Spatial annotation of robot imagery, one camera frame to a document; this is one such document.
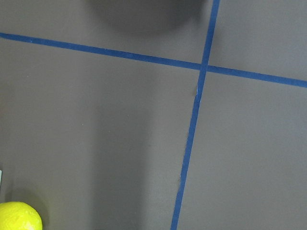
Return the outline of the yellow lemon near board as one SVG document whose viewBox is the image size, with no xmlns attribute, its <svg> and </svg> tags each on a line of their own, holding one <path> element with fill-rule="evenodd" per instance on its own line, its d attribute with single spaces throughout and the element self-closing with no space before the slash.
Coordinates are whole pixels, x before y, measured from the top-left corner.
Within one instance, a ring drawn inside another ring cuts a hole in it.
<svg viewBox="0 0 307 230">
<path fill-rule="evenodd" d="M 0 204 L 1 230 L 42 230 L 39 213 L 24 202 L 5 202 Z"/>
</svg>

